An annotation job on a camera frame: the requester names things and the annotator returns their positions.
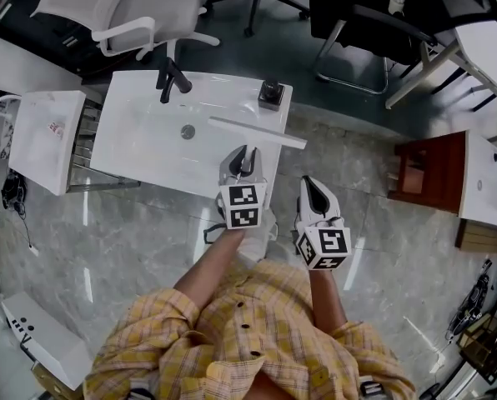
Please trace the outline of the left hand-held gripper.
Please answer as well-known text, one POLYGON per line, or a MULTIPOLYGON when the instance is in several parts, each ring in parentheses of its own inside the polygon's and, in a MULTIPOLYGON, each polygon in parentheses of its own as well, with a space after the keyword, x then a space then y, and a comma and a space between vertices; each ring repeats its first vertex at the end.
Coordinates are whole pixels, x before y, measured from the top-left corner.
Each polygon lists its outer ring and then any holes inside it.
POLYGON ((245 158, 246 146, 234 149, 219 165, 217 204, 226 228, 231 230, 257 228, 261 225, 268 183, 264 177, 262 154, 255 147, 248 157, 248 181, 236 178, 245 158))

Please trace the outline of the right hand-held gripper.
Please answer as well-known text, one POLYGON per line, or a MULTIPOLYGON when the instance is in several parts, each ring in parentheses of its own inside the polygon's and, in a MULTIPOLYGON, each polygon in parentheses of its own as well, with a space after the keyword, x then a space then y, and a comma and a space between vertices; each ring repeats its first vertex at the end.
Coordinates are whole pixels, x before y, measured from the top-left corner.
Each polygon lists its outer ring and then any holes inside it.
POLYGON ((335 269, 352 254, 337 197, 310 176, 302 176, 299 184, 299 221, 295 247, 309 271, 335 269))

